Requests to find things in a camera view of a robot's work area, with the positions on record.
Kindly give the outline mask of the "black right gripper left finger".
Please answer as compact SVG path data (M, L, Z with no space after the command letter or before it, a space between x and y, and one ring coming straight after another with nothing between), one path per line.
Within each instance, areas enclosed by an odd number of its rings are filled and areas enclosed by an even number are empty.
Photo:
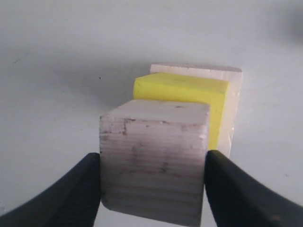
M92 227L101 200L100 155L88 153L30 201L4 214L2 227Z

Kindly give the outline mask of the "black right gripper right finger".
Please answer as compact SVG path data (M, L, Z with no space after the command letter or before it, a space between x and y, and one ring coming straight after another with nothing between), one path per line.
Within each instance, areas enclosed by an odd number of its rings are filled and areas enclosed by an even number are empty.
M303 208L270 190L217 150L207 152L205 190L219 227L301 227Z

